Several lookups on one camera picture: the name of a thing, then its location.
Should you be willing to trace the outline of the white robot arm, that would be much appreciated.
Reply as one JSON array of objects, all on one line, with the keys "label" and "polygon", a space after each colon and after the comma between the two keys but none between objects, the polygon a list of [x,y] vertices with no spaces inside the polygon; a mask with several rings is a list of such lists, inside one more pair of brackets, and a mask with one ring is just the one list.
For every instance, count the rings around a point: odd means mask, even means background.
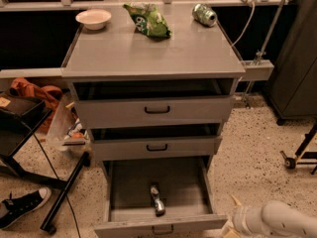
[{"label": "white robot arm", "polygon": [[269,200],[261,206],[242,204],[232,195],[235,209],[221,238],[317,238],[317,218],[289,204]]}]

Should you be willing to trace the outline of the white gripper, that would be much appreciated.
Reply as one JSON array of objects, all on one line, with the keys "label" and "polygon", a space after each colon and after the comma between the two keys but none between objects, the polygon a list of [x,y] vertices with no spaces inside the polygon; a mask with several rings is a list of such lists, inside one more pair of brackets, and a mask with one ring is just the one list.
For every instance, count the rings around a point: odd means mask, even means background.
[{"label": "white gripper", "polygon": [[221,233],[222,238],[242,238],[240,233],[247,236],[262,234],[264,224],[262,208],[243,205],[234,195],[231,197],[237,206],[232,216],[232,222],[237,231],[231,227],[225,228]]}]

